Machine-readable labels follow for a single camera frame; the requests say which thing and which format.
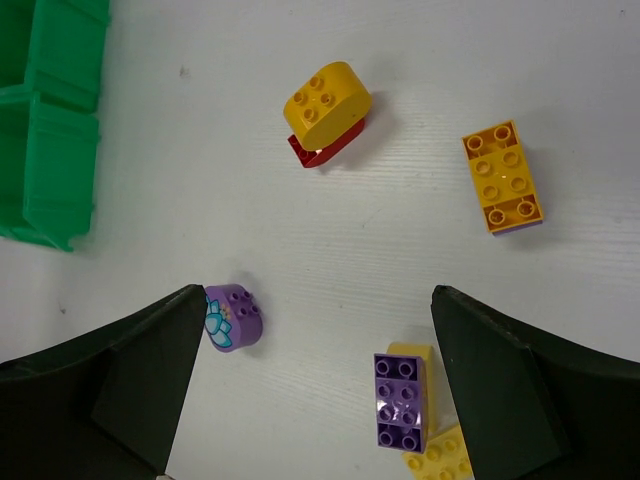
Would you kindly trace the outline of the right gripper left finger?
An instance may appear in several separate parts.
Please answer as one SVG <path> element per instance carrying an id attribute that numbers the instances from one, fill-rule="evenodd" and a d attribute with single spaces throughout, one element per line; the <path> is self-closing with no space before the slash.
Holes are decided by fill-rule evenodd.
<path id="1" fill-rule="evenodd" d="M 164 475 L 204 328 L 187 285 L 86 334 L 1 365 L 4 479 Z"/>

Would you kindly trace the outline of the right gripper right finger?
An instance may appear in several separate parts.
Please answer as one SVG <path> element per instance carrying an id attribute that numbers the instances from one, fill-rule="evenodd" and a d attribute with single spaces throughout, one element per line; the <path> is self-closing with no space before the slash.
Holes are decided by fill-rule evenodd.
<path id="1" fill-rule="evenodd" d="M 639 365 L 451 286 L 431 312 L 478 479 L 636 479 Z"/>

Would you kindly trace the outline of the small yellow lego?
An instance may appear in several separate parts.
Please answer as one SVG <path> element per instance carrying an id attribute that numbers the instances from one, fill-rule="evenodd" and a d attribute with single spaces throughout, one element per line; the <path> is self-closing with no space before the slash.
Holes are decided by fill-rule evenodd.
<path id="1" fill-rule="evenodd" d="M 430 436 L 434 435 L 438 431 L 439 419 L 433 346 L 427 344 L 392 342 L 388 346 L 386 353 L 392 355 L 418 356 L 423 360 L 425 371 L 423 387 L 427 405 L 428 434 Z"/>

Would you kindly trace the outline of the purple lego brick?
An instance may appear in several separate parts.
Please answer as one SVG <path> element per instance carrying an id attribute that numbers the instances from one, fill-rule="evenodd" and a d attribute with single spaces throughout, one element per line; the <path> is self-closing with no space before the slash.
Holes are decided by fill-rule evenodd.
<path id="1" fill-rule="evenodd" d="M 423 360 L 418 356 L 375 354 L 377 445 L 421 454 L 427 442 Z"/>

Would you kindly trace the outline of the purple flower lego piece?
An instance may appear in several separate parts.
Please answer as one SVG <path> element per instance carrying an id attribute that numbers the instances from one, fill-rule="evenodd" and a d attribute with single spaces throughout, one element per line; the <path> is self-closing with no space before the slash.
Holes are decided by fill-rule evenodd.
<path id="1" fill-rule="evenodd" d="M 239 284 L 226 284 L 208 286 L 205 294 L 205 331 L 217 350 L 230 353 L 260 340 L 261 312 L 248 290 Z"/>

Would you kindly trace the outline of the orange lego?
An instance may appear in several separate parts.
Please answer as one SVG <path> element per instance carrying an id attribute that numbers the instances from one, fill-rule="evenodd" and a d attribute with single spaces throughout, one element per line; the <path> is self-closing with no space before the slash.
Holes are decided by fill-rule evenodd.
<path id="1" fill-rule="evenodd" d="M 462 138 L 489 233 L 544 221 L 524 147 L 512 120 Z"/>

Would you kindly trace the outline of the small dark red lego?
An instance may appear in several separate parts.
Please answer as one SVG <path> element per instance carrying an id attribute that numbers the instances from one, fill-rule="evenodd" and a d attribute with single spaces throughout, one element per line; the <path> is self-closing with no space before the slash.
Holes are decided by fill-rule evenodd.
<path id="1" fill-rule="evenodd" d="M 294 134 L 290 135 L 287 141 L 303 168 L 316 168 L 329 162 L 335 155 L 357 138 L 364 130 L 365 125 L 366 119 L 362 118 L 336 141 L 317 150 L 305 150 Z"/>

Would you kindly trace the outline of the orange lego brick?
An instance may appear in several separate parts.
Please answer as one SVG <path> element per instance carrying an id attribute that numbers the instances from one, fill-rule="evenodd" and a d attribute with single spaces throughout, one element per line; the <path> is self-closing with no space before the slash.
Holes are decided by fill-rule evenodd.
<path id="1" fill-rule="evenodd" d="M 334 143 L 370 111 L 373 97 L 352 67 L 332 62 L 287 100 L 283 115 L 303 149 Z"/>

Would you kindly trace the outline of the yellow lego plate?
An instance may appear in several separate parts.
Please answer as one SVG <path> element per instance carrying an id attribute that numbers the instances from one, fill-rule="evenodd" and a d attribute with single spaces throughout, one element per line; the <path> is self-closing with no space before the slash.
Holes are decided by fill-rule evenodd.
<path id="1" fill-rule="evenodd" d="M 415 480 L 467 480 L 473 477 L 459 424 L 431 437 L 423 453 L 403 453 L 402 458 Z"/>

